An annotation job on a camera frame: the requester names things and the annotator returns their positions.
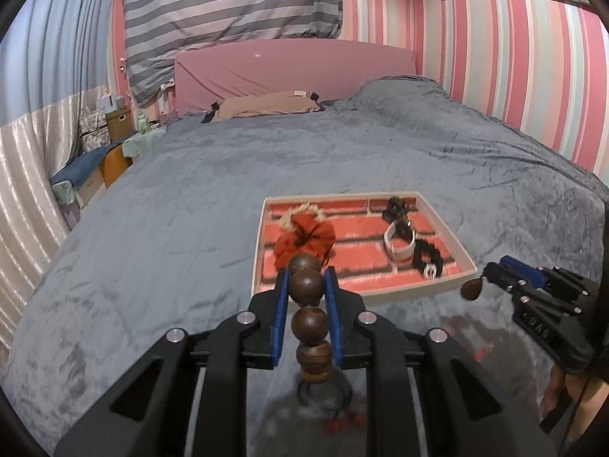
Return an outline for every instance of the scrunchie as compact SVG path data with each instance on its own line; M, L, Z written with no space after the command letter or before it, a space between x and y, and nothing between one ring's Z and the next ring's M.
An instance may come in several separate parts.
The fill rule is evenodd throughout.
M327 220L319 222L311 213L296 213L291 217L293 230L282 232L273 246L275 268L287 268L292 257L299 252L315 256L320 263L327 259L336 242L334 227Z

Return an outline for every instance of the tray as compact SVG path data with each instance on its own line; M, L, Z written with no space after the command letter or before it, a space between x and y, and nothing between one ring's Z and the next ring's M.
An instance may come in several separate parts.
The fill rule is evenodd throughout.
M381 213L391 196L408 200L415 211L409 212L417 235L433 242L445 260L442 276L424 279L413 269L411 260L395 264L383 246L388 223ZM328 265L336 269L339 286L358 292L368 299L407 299L454 289L477 272L476 265L427 201L418 192L374 192L356 194L301 195L267 197L260 215L252 295L273 288L277 271L273 244L281 232L279 218L304 202L318 205L332 222L337 236Z

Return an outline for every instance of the blue gripper pad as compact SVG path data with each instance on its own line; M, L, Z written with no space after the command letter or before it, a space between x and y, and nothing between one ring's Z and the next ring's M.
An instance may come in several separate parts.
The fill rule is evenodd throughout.
M522 280L529 282L534 289L543 289L547 284L546 275L531 266L514 259L511 256L503 256L499 264L519 276Z
M336 296L334 295L334 287L330 278L329 270L324 273L326 282L326 311L330 322L330 343L332 344L332 356L336 362L336 366L340 368L342 365L342 338L340 334L339 311L336 307Z
M285 316L287 315L287 278L288 273L284 272L281 290L279 292L279 300L275 310L275 320L271 329L271 350L270 359L273 367L276 368L281 358L281 350L283 348L283 331L285 329Z

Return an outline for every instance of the pink headboard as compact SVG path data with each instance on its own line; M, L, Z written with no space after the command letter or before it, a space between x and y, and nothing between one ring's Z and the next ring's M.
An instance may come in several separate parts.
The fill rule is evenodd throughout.
M281 91L348 99L366 82L416 75L410 50L337 39L252 39L179 53L175 94L180 115L230 97Z

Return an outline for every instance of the metal bolt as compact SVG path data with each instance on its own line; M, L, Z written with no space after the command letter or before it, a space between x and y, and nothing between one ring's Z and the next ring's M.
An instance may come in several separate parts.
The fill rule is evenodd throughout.
M376 322L376 314L372 311L362 311L357 315L357 319L364 325L371 325Z
M434 328L429 332L429 338L432 342L441 344L448 339L448 334L441 328Z
M181 328L172 328L166 334L165 338L169 340L172 344L177 344L184 340L187 333Z
M237 315L237 321L242 325L250 325L256 321L256 315L252 311L241 311Z

